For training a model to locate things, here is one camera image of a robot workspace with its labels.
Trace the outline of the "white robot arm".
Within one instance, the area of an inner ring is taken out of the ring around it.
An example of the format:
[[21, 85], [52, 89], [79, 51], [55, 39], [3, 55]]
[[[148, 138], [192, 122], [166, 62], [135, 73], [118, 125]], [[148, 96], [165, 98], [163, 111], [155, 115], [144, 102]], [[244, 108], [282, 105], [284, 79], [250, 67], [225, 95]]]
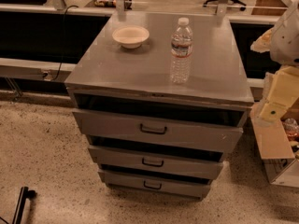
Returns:
[[273, 28], [252, 43], [250, 49], [269, 51], [279, 63], [275, 74], [264, 79], [263, 98], [257, 117], [265, 122], [281, 119], [299, 97], [299, 4], [295, 0]]

